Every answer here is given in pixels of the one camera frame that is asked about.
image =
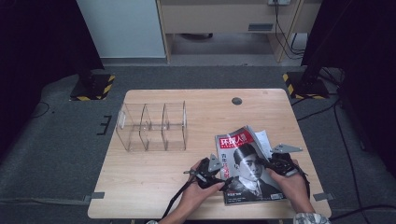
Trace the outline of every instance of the acrylic divider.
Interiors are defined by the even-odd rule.
[[[185,150],[186,104],[123,104],[116,131],[127,151]]]

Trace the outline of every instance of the yellow and black hazard tape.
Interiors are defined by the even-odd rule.
[[[320,94],[298,94],[295,92],[293,85],[290,82],[288,74],[283,74],[283,80],[286,83],[286,87],[288,88],[289,95],[291,98],[295,99],[325,99],[326,96]]]
[[[115,77],[116,76],[114,76],[114,75],[109,76],[107,84],[106,84],[106,86],[103,90],[103,93],[101,95],[96,95],[96,96],[80,95],[80,96],[76,96],[76,97],[71,97],[70,100],[72,100],[72,101],[104,100],[107,97],[108,92],[111,89],[111,86],[113,85],[113,81],[114,81]]]

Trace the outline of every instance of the black mat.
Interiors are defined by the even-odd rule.
[[[106,150],[125,93],[137,89],[286,89],[282,75],[302,71],[301,67],[212,66],[108,67],[114,74],[105,100],[69,101],[77,76],[66,77],[43,90],[42,102],[26,125],[19,141],[0,166],[0,199],[51,198],[82,200],[96,185]],[[329,91],[334,87],[328,85]],[[293,106],[296,118],[331,106],[337,99],[304,100]],[[374,154],[360,150],[344,111],[337,107],[354,164],[363,205],[396,204],[396,181]],[[112,117],[106,134],[107,117]],[[358,208],[351,169],[332,110],[299,121],[304,140],[334,215]],[[109,223],[87,216],[88,206],[35,203],[0,204],[0,223]],[[372,223],[391,223],[396,213],[367,212]],[[361,214],[334,223],[363,223]],[[130,223],[114,220],[113,223]]]

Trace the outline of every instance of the magazine cover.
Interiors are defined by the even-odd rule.
[[[249,126],[233,133],[215,136],[221,179],[233,178],[224,191],[226,204],[261,203],[285,199],[279,185],[257,158],[268,158],[269,145],[265,131],[254,133]]]

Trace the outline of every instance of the power cord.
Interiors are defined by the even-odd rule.
[[[329,68],[322,67],[321,70],[323,70],[327,77],[323,76],[322,74],[319,74],[320,77],[330,81],[333,85],[335,85],[337,88],[341,86],[341,83],[344,81],[343,80],[343,73],[341,73],[340,80],[337,80],[334,75],[330,72]]]
[[[344,82],[344,78],[345,78],[345,71],[341,68],[338,68],[338,70],[340,71],[340,77],[338,78],[339,80],[337,80],[332,72],[330,71],[330,69],[328,67],[322,67],[322,70],[329,76],[329,78],[332,80],[332,83],[336,83],[336,86],[341,86],[341,83]]]
[[[163,213],[163,218],[165,218],[166,216],[168,216],[169,211],[172,208],[172,205],[174,204],[175,200],[178,198],[178,196],[180,196],[180,194],[186,189],[188,188],[193,182],[195,181],[195,178],[193,177],[192,179],[190,179],[189,181],[187,181],[183,187],[181,187],[181,189],[176,193],[176,195],[171,199],[171,201],[168,204],[168,207],[166,208],[166,211]]]
[[[338,93],[330,92],[329,95],[338,95]],[[316,95],[316,94],[311,95],[311,97],[315,97],[315,96],[321,96],[321,95]],[[297,105],[298,103],[300,103],[300,102],[302,102],[304,100],[307,100],[307,99],[312,99],[312,98],[303,98],[303,99],[301,99],[301,100],[299,100],[297,102],[294,102],[293,104],[291,104],[291,106]]]
[[[277,42],[278,42],[279,45],[282,47],[283,51],[285,52],[285,54],[286,54],[286,56],[287,56],[288,58],[290,58],[290,59],[292,59],[292,60],[299,60],[299,59],[302,59],[303,57],[298,57],[298,58],[290,57],[289,54],[288,54],[288,52],[287,52],[287,50],[286,50],[285,45],[283,45],[283,44],[281,43],[280,39],[277,37],[277,27],[279,27],[280,33],[282,34],[283,38],[286,40],[285,43],[286,43],[286,46],[288,47],[288,49],[290,50],[290,52],[293,53],[293,54],[295,54],[295,55],[299,55],[299,56],[304,55],[304,52],[303,52],[303,51],[295,52],[294,49],[289,45],[289,41],[288,41],[288,39],[286,38],[285,33],[283,32],[282,27],[281,27],[280,24],[279,24],[279,19],[278,19],[278,15],[279,15],[279,3],[277,2],[277,0],[274,0],[274,6],[275,6],[275,13],[276,13],[275,37],[276,37]]]
[[[44,111],[43,113],[41,113],[41,114],[39,114],[39,115],[32,116],[31,119],[38,119],[38,118],[40,118],[41,116],[47,114],[47,112],[49,112],[49,110],[50,110],[50,105],[49,105],[48,103],[42,102],[42,101],[40,101],[40,102],[38,102],[38,103],[39,103],[39,104],[42,104],[42,105],[46,105],[46,106],[47,106],[46,111]]]
[[[300,102],[303,101],[303,100],[300,100],[300,101],[298,101],[298,102],[296,102],[296,103],[294,103],[294,104],[292,104],[292,105],[296,105],[296,104],[300,103]],[[354,167],[353,167],[353,162],[352,162],[352,159],[351,159],[351,157],[350,157],[349,149],[348,149],[348,147],[347,147],[347,142],[346,142],[346,140],[345,140],[345,137],[344,137],[344,134],[343,134],[343,132],[342,132],[341,125],[340,125],[340,122],[339,122],[339,119],[338,119],[338,116],[337,116],[337,113],[336,113],[336,106],[337,106],[337,104],[338,104],[339,101],[340,101],[340,98],[338,98],[338,99],[335,101],[335,103],[333,103],[330,107],[327,107],[327,108],[325,108],[325,109],[322,109],[322,110],[320,110],[320,111],[318,111],[318,112],[316,112],[316,113],[313,113],[313,114],[311,114],[311,115],[305,116],[305,117],[303,117],[303,118],[301,118],[301,119],[297,119],[297,121],[300,121],[300,120],[303,120],[303,119],[308,119],[308,118],[310,118],[311,116],[314,116],[314,115],[316,115],[316,114],[320,114],[320,113],[322,113],[322,112],[325,112],[325,111],[327,111],[327,110],[333,108],[333,113],[334,113],[334,117],[335,117],[335,120],[336,120],[336,123],[337,123],[337,127],[338,127],[338,130],[339,130],[340,134],[341,134],[341,137],[342,137],[342,140],[343,140],[343,144],[344,144],[344,147],[345,147],[345,149],[346,149],[346,154],[347,154],[347,157],[348,157],[348,160],[349,160],[349,166],[350,166],[351,173],[352,173],[352,176],[353,176],[353,182],[354,182],[355,192],[356,192],[356,196],[357,196],[358,203],[359,203],[359,209],[356,209],[356,210],[354,210],[354,211],[345,213],[345,214],[340,215],[340,216],[338,216],[338,217],[330,217],[329,220],[330,220],[330,221],[334,221],[334,220],[336,220],[336,219],[340,219],[340,218],[343,218],[343,217],[348,217],[348,216],[351,216],[351,215],[356,214],[356,213],[361,213],[361,214],[363,215],[363,218],[364,218],[364,220],[366,221],[366,223],[367,223],[367,224],[370,224],[371,222],[369,221],[369,219],[368,219],[368,217],[366,216],[366,214],[364,213],[364,211],[366,211],[366,210],[372,210],[372,209],[376,209],[376,208],[391,208],[391,209],[395,209],[395,210],[396,210],[396,206],[389,205],[389,204],[377,204],[377,205],[371,205],[371,206],[365,206],[365,207],[362,206],[362,203],[361,203],[361,196],[360,196],[360,193],[359,193],[358,182],[357,182],[357,180],[356,180],[356,175],[355,175],[355,170],[354,170]]]
[[[303,55],[304,55],[305,49],[295,49],[295,48],[293,47],[294,42],[295,42],[295,40],[296,40],[296,37],[297,37],[297,33],[294,34],[293,39],[291,40],[290,48],[291,48],[292,50],[300,51],[299,54],[303,54]]]

